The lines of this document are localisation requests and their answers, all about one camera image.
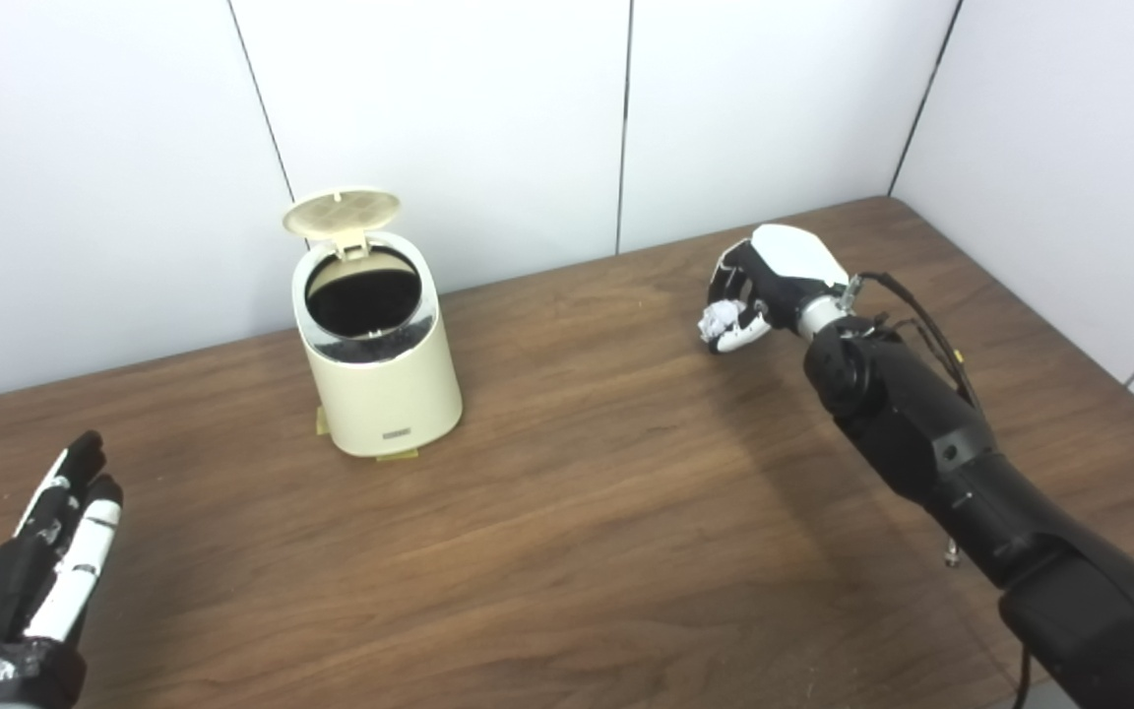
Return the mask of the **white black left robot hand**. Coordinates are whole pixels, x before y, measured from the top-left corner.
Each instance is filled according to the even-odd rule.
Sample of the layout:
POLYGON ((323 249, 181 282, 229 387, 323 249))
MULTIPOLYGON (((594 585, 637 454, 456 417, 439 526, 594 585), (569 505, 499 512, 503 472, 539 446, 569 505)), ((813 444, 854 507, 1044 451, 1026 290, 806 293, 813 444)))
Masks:
POLYGON ((122 516, 122 487, 88 430, 58 455, 0 545, 0 708, 73 708, 81 634, 122 516))

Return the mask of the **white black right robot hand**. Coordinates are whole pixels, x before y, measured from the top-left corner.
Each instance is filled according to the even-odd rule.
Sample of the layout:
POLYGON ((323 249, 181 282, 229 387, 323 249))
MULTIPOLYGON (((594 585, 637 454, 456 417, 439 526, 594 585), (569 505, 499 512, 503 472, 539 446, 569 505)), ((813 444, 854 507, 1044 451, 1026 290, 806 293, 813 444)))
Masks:
POLYGON ((850 316, 847 273, 815 234, 763 225, 722 252, 708 284, 699 337, 712 354, 782 329, 802 340, 850 316))

